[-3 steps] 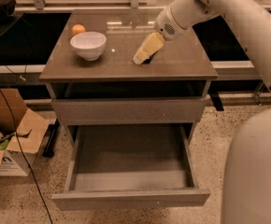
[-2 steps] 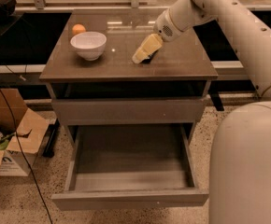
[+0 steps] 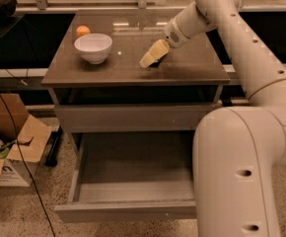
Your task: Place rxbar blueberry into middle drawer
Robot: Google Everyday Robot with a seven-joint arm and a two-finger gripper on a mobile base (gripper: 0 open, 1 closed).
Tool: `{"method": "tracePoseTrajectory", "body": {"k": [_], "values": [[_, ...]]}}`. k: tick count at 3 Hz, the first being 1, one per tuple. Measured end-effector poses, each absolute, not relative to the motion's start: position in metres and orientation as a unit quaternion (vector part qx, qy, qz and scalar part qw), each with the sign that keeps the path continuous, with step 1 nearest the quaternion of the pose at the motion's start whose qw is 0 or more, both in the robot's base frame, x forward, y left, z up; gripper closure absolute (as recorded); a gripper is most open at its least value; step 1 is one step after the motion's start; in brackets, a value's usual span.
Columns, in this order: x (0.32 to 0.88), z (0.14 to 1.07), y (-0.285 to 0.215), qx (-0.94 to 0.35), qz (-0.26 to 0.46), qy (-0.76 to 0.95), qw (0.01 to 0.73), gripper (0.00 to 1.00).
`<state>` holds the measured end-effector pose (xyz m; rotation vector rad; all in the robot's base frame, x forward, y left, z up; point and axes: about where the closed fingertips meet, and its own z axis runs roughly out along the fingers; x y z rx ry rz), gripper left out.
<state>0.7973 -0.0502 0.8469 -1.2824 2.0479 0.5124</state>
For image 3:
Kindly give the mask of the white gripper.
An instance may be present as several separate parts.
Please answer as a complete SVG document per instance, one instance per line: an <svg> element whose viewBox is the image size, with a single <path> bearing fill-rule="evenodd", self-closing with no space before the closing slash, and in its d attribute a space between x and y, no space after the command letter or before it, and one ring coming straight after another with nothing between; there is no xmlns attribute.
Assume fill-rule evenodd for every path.
<svg viewBox="0 0 286 237"><path fill-rule="evenodd" d="M142 68L147 68L164 57L170 51L170 47L178 48L185 44L190 39L190 27L174 17L166 24L164 34L166 40L155 41L139 61Z"/></svg>

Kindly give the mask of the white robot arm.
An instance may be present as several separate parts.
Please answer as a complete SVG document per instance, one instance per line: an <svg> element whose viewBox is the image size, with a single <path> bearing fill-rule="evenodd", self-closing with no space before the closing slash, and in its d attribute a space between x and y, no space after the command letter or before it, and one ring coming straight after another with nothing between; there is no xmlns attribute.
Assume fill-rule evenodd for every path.
<svg viewBox="0 0 286 237"><path fill-rule="evenodd" d="M140 65L217 29L250 103L209 113L194 134L198 236L281 237L271 173L286 162L286 68L240 16L238 1L194 0Z"/></svg>

